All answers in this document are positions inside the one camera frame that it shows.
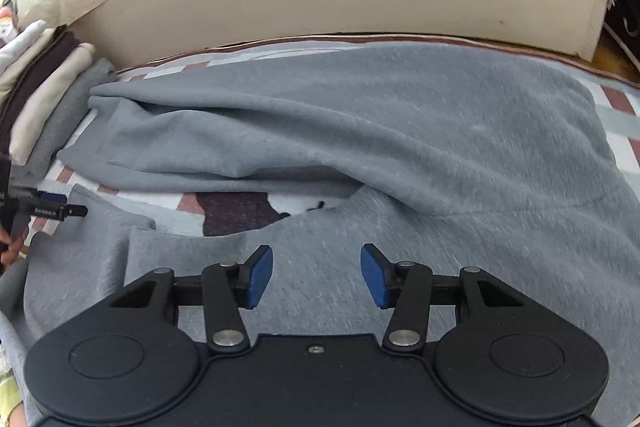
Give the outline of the person's left hand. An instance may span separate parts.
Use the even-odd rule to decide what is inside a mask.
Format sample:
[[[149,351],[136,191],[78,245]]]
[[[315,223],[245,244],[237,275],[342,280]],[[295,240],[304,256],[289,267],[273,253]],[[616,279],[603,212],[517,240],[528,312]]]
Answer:
[[[28,246],[25,244],[29,234],[29,227],[24,228],[20,234],[12,237],[4,228],[0,229],[1,242],[1,272],[6,272],[18,259],[28,255]]]

